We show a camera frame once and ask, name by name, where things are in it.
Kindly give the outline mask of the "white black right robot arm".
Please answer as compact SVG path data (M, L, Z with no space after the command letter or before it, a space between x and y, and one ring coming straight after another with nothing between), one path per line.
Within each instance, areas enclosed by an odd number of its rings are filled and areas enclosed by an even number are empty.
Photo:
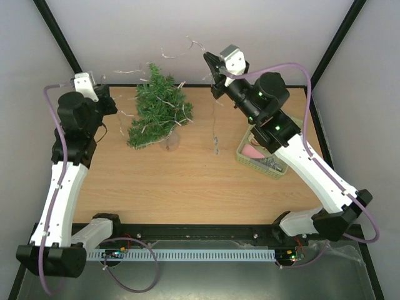
M308 143L306 128L282 110L290 93L278 67L253 74L243 52L234 45L219 55L206 51L203 58L214 79L213 97L227 95L247 117L260 146L293 169L321 202L316 209L282 213L275 220L273 239L285 245L302 234L318 234L329 241L348 238L351 224L361 214L369 215L366 206L373 197L341 178ZM253 75L257 80L250 84L247 79Z

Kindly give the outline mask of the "green perforated plastic basket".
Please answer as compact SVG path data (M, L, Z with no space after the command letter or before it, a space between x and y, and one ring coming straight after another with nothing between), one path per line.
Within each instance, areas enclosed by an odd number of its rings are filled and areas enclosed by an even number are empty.
M252 128L253 128L252 125L248 126L245 135L243 136L239 146L236 149L236 161L255 170L255 171L263 173L263 174L269 176L270 178L280 179L281 177L283 177L286 174L286 172L288 170L288 165L284 161L279 159L275 154L271 154L270 152L268 152L268 150L266 148L260 146L259 143L256 142L254 134L251 132ZM245 144L251 144L260 153L263 153L265 155L265 157L274 156L276 158L276 161L280 162L283 165L283 172L277 172L271 168L268 168L268 167L258 163L257 161L255 161L255 159L250 159L246 156L243 156L241 154L241 151L243 150L243 147Z

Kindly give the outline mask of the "small green christmas tree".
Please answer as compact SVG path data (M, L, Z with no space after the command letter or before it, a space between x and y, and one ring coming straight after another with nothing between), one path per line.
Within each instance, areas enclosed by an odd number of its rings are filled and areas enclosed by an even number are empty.
M127 145L143 149L170 138L176 128L194 121L193 105L186 101L183 85L172 75L149 64L149 78L136 87L136 115L127 130Z

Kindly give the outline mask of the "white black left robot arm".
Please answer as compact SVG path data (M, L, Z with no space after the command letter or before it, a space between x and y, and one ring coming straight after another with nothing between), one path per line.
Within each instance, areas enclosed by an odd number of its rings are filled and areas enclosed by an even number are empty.
M119 216L95 214L88 225L73 233L78 196L96 150L95 135L104 116L117 113L109 86L92 89L93 95L75 89L63 94L58 107L49 108L56 123L52 146L51 183L40 221L16 259L34 275L77 278L89 252L119 234Z

